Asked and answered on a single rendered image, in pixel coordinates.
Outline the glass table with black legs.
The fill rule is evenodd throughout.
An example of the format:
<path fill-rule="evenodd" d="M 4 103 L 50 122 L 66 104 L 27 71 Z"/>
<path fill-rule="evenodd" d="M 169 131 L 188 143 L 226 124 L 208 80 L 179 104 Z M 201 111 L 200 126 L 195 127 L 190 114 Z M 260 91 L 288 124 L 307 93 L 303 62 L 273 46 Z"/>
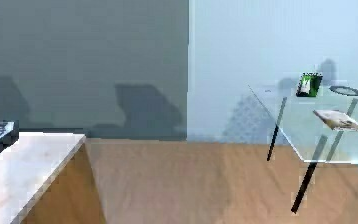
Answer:
<path fill-rule="evenodd" d="M 308 164 L 292 212 L 298 211 L 318 164 L 358 165 L 358 131 L 331 130 L 313 113 L 314 110 L 339 110 L 358 122 L 358 96 L 340 95 L 330 87 L 322 86 L 316 97 L 297 97 L 294 88 L 249 87 L 274 120 L 274 133 L 283 134 L 299 159 Z"/>

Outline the green and black box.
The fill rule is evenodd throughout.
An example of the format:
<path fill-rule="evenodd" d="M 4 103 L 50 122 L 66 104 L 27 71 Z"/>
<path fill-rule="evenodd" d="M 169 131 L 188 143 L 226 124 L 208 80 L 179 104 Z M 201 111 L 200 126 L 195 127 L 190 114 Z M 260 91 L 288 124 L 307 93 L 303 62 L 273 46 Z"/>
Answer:
<path fill-rule="evenodd" d="M 322 75 L 320 73 L 303 73 L 296 91 L 297 97 L 316 97 Z"/>

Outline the beige book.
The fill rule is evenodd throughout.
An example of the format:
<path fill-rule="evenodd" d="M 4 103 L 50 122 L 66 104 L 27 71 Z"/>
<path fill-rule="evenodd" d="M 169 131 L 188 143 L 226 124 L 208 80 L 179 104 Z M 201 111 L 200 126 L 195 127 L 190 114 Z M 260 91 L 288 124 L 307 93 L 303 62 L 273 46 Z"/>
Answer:
<path fill-rule="evenodd" d="M 358 131 L 358 122 L 339 110 L 314 110 L 313 113 L 331 130 Z"/>

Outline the white topped wooden counter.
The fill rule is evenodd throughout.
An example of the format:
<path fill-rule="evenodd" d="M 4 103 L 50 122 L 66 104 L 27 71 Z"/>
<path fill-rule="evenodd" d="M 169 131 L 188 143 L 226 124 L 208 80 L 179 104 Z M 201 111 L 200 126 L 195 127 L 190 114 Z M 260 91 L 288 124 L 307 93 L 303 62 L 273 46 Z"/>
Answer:
<path fill-rule="evenodd" d="M 22 132 L 0 153 L 0 224 L 106 224 L 85 140 Z"/>

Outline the dark round plate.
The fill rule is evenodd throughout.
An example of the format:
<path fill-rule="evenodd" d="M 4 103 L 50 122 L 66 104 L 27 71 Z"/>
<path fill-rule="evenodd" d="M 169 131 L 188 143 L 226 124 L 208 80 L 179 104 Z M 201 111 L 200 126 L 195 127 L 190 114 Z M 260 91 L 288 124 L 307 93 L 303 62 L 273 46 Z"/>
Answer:
<path fill-rule="evenodd" d="M 348 86 L 331 86 L 330 90 L 334 93 L 345 96 L 358 96 L 358 89 Z"/>

